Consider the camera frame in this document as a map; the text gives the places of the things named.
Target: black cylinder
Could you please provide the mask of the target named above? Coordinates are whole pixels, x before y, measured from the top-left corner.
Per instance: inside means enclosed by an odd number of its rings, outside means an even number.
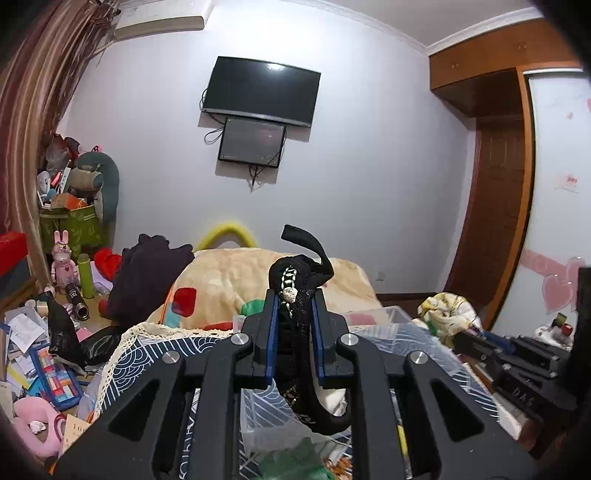
[[[66,285],[66,296],[68,301],[74,305],[74,313],[79,320],[87,320],[89,317],[88,306],[80,294],[80,290],[73,283]]]

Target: lace trim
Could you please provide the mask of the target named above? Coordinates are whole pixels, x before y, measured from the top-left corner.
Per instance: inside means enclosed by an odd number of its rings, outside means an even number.
[[[127,330],[122,336],[119,346],[111,355],[111,358],[103,369],[102,378],[100,380],[99,392],[96,397],[95,413],[93,421],[99,418],[100,410],[105,402],[105,395],[111,380],[113,380],[113,370],[121,356],[135,343],[139,337],[148,338],[152,340],[178,340],[180,338],[198,338],[198,337],[214,337],[227,338],[232,336],[231,330],[187,330],[184,328],[172,328],[166,325],[159,325],[157,323],[142,322]]]

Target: green cloth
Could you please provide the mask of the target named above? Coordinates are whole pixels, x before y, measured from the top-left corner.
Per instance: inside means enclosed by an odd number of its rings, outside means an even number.
[[[291,450],[271,452],[259,463],[259,480],[336,480],[309,438]]]
[[[254,315],[255,313],[261,313],[264,305],[265,300],[247,301],[244,305],[242,305],[242,308],[240,309],[240,315],[248,317],[249,315]]]

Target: pink rabbit figurine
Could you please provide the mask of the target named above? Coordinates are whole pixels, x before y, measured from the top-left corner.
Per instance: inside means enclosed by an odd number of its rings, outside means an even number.
[[[53,263],[51,264],[51,279],[60,293],[66,292],[68,283],[78,283],[76,264],[70,259],[72,251],[68,246],[68,230],[64,230],[61,237],[58,230],[53,234],[56,244],[53,246]]]

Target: air conditioner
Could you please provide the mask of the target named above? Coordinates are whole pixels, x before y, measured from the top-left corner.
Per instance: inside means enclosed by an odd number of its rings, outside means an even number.
[[[217,0],[160,0],[125,8],[115,27],[115,38],[186,30],[203,30]]]

